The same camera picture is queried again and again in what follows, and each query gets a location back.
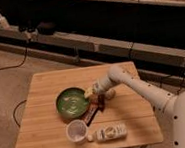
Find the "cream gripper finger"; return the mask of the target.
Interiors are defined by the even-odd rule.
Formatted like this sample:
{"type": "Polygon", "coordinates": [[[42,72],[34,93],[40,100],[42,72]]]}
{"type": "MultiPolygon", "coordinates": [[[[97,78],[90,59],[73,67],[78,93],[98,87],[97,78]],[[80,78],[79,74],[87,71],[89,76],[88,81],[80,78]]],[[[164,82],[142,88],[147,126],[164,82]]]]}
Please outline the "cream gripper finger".
{"type": "Polygon", "coordinates": [[[92,87],[89,87],[85,90],[84,97],[90,98],[94,94],[94,89],[92,87]]]}
{"type": "Polygon", "coordinates": [[[113,88],[111,88],[109,91],[104,93],[104,96],[107,100],[111,100],[116,96],[115,94],[116,94],[116,91],[113,88]]]}

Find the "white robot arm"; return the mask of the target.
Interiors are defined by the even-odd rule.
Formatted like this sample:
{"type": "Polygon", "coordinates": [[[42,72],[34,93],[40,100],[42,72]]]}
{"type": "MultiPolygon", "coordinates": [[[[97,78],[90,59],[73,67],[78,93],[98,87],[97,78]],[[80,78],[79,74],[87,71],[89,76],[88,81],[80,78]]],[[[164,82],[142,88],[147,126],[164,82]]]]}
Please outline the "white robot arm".
{"type": "Polygon", "coordinates": [[[97,79],[84,94],[85,98],[103,95],[117,85],[124,84],[137,92],[156,109],[173,120],[173,148],[185,148],[185,91],[174,94],[158,86],[135,78],[119,65],[112,65],[108,72],[97,79]]]}

